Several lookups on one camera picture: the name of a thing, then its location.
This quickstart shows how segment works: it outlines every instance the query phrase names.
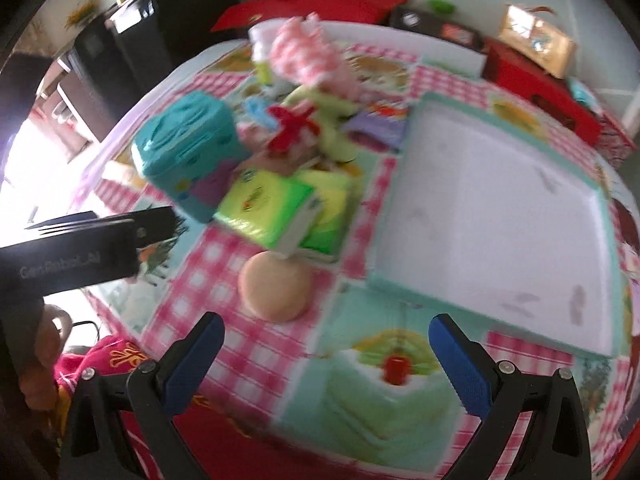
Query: red bow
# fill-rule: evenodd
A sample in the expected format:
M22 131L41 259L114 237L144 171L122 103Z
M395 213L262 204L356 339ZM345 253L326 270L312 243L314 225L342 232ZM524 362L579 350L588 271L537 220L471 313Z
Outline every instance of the red bow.
M267 149L273 155L285 154L294 144L299 143L302 128L308 128L316 137L320 135L318 125L309 119L309 116L316 111L315 107L296 113L295 108L291 110L284 106L271 105L267 111L280 123L280 131L267 144Z

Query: purple package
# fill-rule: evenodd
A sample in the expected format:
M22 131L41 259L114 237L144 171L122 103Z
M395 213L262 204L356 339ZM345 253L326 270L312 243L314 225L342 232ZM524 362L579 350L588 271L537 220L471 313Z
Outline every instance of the purple package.
M397 150L406 133L408 111L405 104L378 101L347 121L342 130L366 134Z

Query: blue gripper pad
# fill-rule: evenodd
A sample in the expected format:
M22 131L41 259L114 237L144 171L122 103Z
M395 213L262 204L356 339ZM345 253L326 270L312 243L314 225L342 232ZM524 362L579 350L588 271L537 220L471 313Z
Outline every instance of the blue gripper pad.
M469 415L488 415L498 387L495 362L447 314L429 323L429 345Z
M162 409L168 416L183 413L225 341L225 323L205 313L187 337L175 342L160 361ZM169 372L162 377L162 369Z

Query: green plush toy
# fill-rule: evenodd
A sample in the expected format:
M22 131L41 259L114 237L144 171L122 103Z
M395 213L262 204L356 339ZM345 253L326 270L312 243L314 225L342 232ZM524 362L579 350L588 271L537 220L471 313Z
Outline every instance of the green plush toy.
M318 108L312 115L320 128L318 148L335 162L351 162L356 158L355 145L340 130L340 119L355 115L360 105L322 92L317 88L299 86L282 102L287 108L309 99Z

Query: light blue toy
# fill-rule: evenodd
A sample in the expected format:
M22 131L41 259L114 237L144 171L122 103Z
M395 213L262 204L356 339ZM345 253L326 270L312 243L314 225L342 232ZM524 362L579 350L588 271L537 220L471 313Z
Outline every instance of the light blue toy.
M251 155L238 139L230 108L201 91L149 119L131 154L140 175L202 223L226 195L232 171Z

